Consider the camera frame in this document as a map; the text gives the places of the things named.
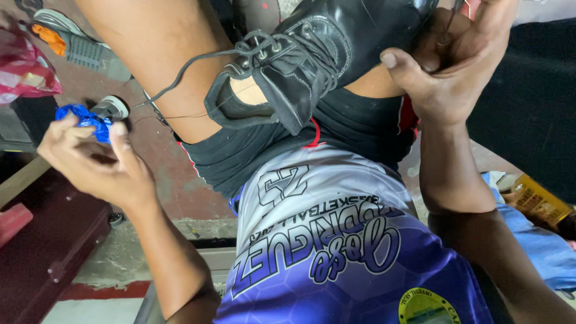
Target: black fabric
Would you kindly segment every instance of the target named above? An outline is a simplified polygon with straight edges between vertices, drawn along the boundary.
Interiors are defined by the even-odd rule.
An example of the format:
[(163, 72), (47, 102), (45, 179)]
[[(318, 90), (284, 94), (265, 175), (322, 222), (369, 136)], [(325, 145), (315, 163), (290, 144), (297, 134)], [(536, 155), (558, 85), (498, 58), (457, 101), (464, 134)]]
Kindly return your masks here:
[(514, 27), (470, 137), (576, 204), (576, 18)]
[(494, 324), (513, 324), (514, 322), (506, 309), (502, 296), (498, 288), (496, 288), (496, 285), (494, 285), (494, 282), (492, 282), (492, 279), (490, 279), (486, 271), (479, 265), (471, 263), (470, 266), (472, 267), (472, 271), (474, 271), (476, 281), (482, 291), (486, 306), (490, 310)]
[[(332, 91), (314, 110), (321, 129), (320, 142), (397, 168), (414, 142), (413, 131), (399, 134), (401, 103), (401, 97), (370, 99), (345, 89)], [(222, 129), (200, 143), (182, 146), (206, 183), (225, 198), (232, 198), (264, 163), (310, 144), (315, 136), (312, 122), (297, 136), (274, 123)]]

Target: purple jersey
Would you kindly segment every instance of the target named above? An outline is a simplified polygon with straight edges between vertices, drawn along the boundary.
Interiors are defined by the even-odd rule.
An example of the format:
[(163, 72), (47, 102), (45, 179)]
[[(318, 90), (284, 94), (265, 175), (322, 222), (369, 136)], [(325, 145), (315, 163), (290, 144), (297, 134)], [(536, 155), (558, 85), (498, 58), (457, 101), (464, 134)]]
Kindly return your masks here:
[(215, 323), (492, 323), (468, 262), (412, 216), (397, 174), (331, 146), (247, 183)]

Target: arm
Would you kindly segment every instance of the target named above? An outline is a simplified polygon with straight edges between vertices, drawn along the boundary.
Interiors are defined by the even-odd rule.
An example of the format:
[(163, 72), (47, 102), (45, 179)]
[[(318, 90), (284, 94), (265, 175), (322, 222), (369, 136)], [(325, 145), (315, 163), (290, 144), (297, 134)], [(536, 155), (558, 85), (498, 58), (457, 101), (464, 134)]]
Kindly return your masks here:
[(74, 115), (52, 122), (38, 153), (78, 190), (126, 212), (140, 239), (162, 314), (170, 318), (169, 323), (211, 323), (220, 298), (210, 269), (164, 215), (151, 174), (134, 152), (125, 125), (115, 123), (111, 128), (110, 140), (118, 161), (110, 165), (92, 159), (93, 154), (102, 152), (85, 145), (94, 127), (76, 127), (77, 123)]
[(420, 183), (429, 226), (446, 247), (481, 266), (517, 323), (569, 323), (574, 310), (544, 283), (495, 210), (476, 168), (464, 124), (422, 125)]
[(214, 290), (204, 259), (166, 217), (155, 199), (149, 205), (125, 211), (134, 220), (164, 318), (170, 318), (168, 323), (180, 323), (182, 319), (211, 323), (220, 297)]
[[(384, 51), (382, 61), (422, 119), (420, 184), (432, 231), (445, 246), (486, 271), (516, 322), (571, 323), (576, 322), (576, 312), (545, 285), (495, 210), (465, 125), (504, 55), (516, 6), (514, 0), (482, 2), (475, 22), (451, 29), (448, 55), (440, 57), (435, 49), (429, 53), (436, 61), (443, 59), (447, 69), (428, 75), (410, 55), (395, 48)], [(455, 20), (453, 27), (462, 26)], [(435, 45), (436, 39), (423, 43)]]

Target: blue plastic bag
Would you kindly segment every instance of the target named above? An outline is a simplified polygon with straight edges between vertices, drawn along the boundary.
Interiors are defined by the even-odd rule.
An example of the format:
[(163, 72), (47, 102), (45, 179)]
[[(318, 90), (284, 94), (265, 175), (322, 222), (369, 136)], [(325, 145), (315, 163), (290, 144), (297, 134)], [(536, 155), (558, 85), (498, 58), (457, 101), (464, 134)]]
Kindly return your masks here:
[(110, 126), (113, 121), (109, 118), (100, 118), (93, 112), (88, 112), (88, 109), (81, 104), (69, 104), (56, 110), (56, 120), (62, 120), (68, 112), (78, 117), (78, 127), (95, 126), (96, 130), (92, 133), (100, 143), (110, 144)]

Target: pink plastic bag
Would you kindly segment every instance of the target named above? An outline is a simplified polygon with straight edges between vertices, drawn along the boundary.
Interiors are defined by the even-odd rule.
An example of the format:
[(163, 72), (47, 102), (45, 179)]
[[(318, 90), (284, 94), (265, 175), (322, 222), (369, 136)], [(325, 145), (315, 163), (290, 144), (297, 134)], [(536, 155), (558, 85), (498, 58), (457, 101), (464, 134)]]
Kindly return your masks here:
[(0, 28), (0, 104), (60, 93), (62, 85), (44, 54), (23, 34)]

